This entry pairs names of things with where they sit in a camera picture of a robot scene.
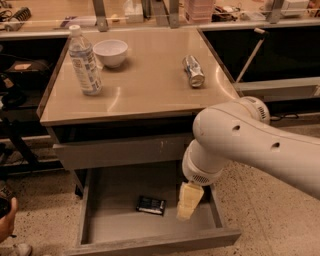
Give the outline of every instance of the bottle cap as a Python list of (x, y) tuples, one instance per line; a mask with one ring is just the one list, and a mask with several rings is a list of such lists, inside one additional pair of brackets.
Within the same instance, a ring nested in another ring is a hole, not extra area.
[(69, 30), (71, 32), (71, 36), (80, 36), (82, 34), (81, 27), (79, 25), (71, 25), (69, 27)]

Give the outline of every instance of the open drawer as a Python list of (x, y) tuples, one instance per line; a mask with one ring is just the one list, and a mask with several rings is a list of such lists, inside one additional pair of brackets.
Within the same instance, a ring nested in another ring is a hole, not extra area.
[[(153, 255), (232, 245), (213, 187), (189, 221), (176, 219), (181, 161), (91, 169), (77, 245), (64, 255)], [(136, 211), (139, 196), (166, 200), (164, 215)]]

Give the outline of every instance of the countertop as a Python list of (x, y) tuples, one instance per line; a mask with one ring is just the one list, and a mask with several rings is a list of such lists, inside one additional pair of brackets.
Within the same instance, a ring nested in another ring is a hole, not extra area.
[[(188, 115), (238, 98), (196, 28), (113, 30), (85, 36), (92, 44), (111, 38), (125, 41), (127, 58), (116, 69), (99, 63), (102, 92), (85, 96), (67, 54), (41, 116), (44, 126)], [(198, 59), (206, 76), (200, 88), (188, 83), (182, 65), (187, 54)]]

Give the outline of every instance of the drawer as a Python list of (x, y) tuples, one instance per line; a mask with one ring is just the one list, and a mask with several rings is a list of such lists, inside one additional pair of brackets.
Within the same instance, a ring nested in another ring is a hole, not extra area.
[[(88, 170), (77, 245), (64, 255), (153, 255), (232, 245), (213, 187), (189, 221), (176, 219), (181, 161)], [(166, 200), (164, 215), (136, 211), (139, 196)]]
[(182, 159), (192, 133), (54, 144), (66, 170)]

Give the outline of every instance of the drawer front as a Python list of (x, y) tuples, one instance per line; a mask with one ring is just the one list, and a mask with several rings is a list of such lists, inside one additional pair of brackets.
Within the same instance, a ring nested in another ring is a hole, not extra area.
[(84, 245), (64, 252), (65, 256), (152, 256), (230, 246), (239, 230), (219, 228), (196, 233), (157, 236), (150, 239)]
[(66, 170), (182, 159), (191, 133), (54, 144)]

